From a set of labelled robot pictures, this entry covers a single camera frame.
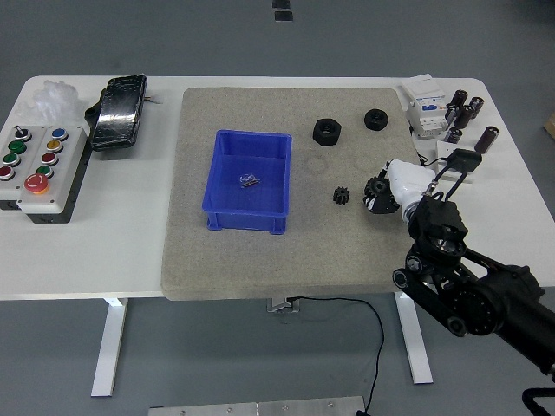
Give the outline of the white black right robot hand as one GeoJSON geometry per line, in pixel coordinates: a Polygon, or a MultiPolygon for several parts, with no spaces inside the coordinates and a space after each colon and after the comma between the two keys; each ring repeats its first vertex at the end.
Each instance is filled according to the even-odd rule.
{"type": "Polygon", "coordinates": [[[374,214],[401,210],[405,222],[433,183],[435,173],[424,166],[392,159],[364,188],[363,203],[374,214]]]}

